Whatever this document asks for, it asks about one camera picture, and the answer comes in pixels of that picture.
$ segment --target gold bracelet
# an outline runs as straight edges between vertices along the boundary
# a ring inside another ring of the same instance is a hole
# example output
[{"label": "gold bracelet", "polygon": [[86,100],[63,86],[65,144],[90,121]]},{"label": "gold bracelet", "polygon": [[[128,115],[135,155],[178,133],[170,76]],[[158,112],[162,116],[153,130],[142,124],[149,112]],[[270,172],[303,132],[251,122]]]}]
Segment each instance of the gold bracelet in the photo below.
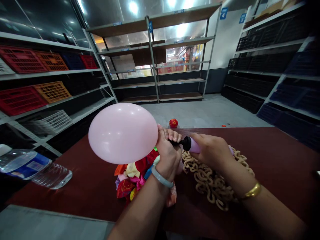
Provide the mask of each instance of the gold bracelet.
[{"label": "gold bracelet", "polygon": [[257,182],[256,185],[249,192],[247,192],[244,195],[244,197],[241,199],[244,200],[247,198],[256,197],[259,195],[260,192],[261,192],[261,184]]}]

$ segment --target small red ball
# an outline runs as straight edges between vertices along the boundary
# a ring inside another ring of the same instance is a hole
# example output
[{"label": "small red ball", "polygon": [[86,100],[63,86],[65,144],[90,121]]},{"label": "small red ball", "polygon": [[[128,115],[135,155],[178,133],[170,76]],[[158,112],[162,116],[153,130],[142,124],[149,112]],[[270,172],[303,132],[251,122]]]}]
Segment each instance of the small red ball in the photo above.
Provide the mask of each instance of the small red ball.
[{"label": "small red ball", "polygon": [[170,128],[177,128],[177,126],[178,126],[178,120],[175,119],[175,118],[172,118],[172,119],[169,121],[169,125],[170,125]]}]

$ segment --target water bottle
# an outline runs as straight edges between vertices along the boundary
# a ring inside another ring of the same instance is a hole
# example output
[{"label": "water bottle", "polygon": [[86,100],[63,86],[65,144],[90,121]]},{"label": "water bottle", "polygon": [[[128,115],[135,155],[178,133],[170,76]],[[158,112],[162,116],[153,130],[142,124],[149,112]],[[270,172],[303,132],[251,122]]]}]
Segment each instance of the water bottle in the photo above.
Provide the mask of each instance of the water bottle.
[{"label": "water bottle", "polygon": [[72,177],[70,170],[36,151],[13,150],[5,144],[0,144],[0,172],[50,189],[63,187]]}]

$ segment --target bangle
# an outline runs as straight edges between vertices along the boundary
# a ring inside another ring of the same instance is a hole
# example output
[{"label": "bangle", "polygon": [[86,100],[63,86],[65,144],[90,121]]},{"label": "bangle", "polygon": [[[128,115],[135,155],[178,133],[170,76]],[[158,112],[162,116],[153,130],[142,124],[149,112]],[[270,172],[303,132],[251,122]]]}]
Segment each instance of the bangle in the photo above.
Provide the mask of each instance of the bangle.
[{"label": "bangle", "polygon": [[256,197],[259,195],[260,192],[261,192],[261,184],[257,182],[256,185],[249,192],[247,192],[244,195],[244,197],[241,199],[244,200],[247,198]]},{"label": "bangle", "polygon": [[162,177],[155,167],[152,167],[151,172],[161,184],[165,185],[168,188],[173,188],[173,182],[169,182],[167,179]]}]

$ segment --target brown table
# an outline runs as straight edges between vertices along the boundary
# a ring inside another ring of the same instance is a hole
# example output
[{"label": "brown table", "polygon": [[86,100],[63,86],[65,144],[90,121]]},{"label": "brown table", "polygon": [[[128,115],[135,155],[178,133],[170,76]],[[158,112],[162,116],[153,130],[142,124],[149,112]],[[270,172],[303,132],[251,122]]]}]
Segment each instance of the brown table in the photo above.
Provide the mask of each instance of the brown table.
[{"label": "brown table", "polygon": [[[277,128],[178,129],[221,136],[248,158],[257,179],[295,214],[308,222],[316,192],[319,154]],[[73,177],[63,188],[48,190],[30,183],[9,201],[31,208],[116,221],[125,199],[116,198],[116,165],[98,158],[85,136],[56,160],[72,170]],[[192,174],[176,177],[177,203],[163,211],[160,227],[184,235],[218,239],[255,238],[257,228],[240,204],[228,212],[210,204],[195,190]]]}]

